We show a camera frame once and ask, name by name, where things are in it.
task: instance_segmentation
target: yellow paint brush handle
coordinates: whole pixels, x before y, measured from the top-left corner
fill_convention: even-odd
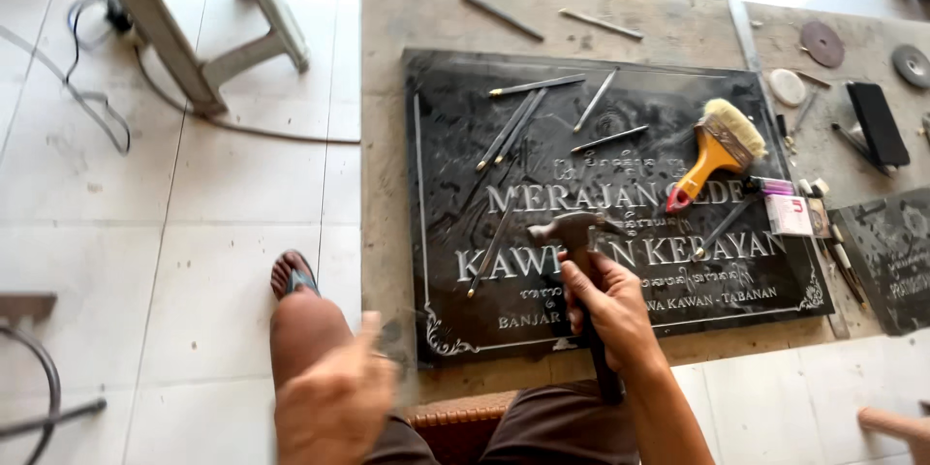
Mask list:
[[[727,169],[734,173],[742,172],[737,159],[733,158],[723,144],[707,130],[703,127],[695,127],[695,134],[697,135],[697,162],[671,190],[668,201],[665,203],[665,210],[668,213],[677,213],[691,205],[704,184],[707,183],[707,178],[717,169]]]

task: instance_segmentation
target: stone plaque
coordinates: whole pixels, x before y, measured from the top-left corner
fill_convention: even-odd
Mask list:
[[[711,98],[729,100],[765,138],[770,153],[750,174],[789,177],[755,74],[409,49],[403,60],[420,366],[584,346],[564,314],[560,245],[536,247],[527,236],[527,226],[575,210],[622,223],[624,234],[594,234],[591,246],[640,276],[659,336],[832,312],[814,245],[772,235],[761,200],[706,249],[706,259],[689,261],[742,201],[737,175],[717,171],[690,208],[665,212],[668,189],[697,158],[692,125]],[[614,67],[597,109],[573,133]],[[500,164],[475,170],[527,97],[489,91],[581,73],[583,82],[548,90]],[[570,152],[645,124],[637,136]],[[470,298],[511,203],[499,252]]]
[[[930,326],[930,188],[830,211],[887,334]]]

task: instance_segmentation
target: white tile floor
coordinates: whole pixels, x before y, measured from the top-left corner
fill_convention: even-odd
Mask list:
[[[0,24],[70,63],[74,0],[0,0]],[[166,0],[197,53],[267,28],[247,0]],[[359,0],[287,0],[311,50],[297,76],[279,57],[222,87],[229,118],[294,133],[359,136]],[[752,0],[925,19],[913,0]],[[81,31],[104,28],[88,11]],[[143,59],[170,93],[157,57]],[[296,247],[354,324],[361,308],[357,146],[301,145],[184,119],[147,90],[111,39],[75,82],[110,94],[133,128],[123,158],[29,55],[0,41],[0,288],[54,289],[35,329],[64,404],[98,394],[100,416],[61,427],[44,463],[273,462],[267,347],[270,263]],[[38,365],[0,342],[0,423],[38,415]],[[930,333],[678,367],[715,459],[831,465],[910,463],[862,434],[860,405],[919,414],[930,398]],[[0,444],[20,462],[34,438]]]

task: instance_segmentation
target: sandal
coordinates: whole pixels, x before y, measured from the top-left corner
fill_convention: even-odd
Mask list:
[[[316,295],[320,296],[320,290],[316,288],[316,278],[313,277],[313,270],[310,269],[310,264],[307,263],[307,258],[303,257],[303,255],[301,255],[299,251],[295,251],[293,249],[285,251],[284,253],[281,254],[281,257],[284,257],[285,254],[287,253],[295,253],[297,256],[299,256],[300,259],[303,260],[303,264],[307,266],[307,269],[310,271],[310,274],[307,274],[306,272],[302,270],[291,269],[291,273],[287,277],[287,285],[285,286],[285,295],[289,295],[293,293],[294,291],[296,291],[296,287],[300,285],[301,283],[303,283],[304,285],[307,285],[311,291],[315,292]]]

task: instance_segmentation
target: black phone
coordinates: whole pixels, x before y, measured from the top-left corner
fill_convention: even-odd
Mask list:
[[[904,147],[901,132],[891,116],[882,88],[864,81],[846,82],[846,90],[853,101],[855,117],[862,126],[868,150],[879,165],[908,165],[911,155]]]

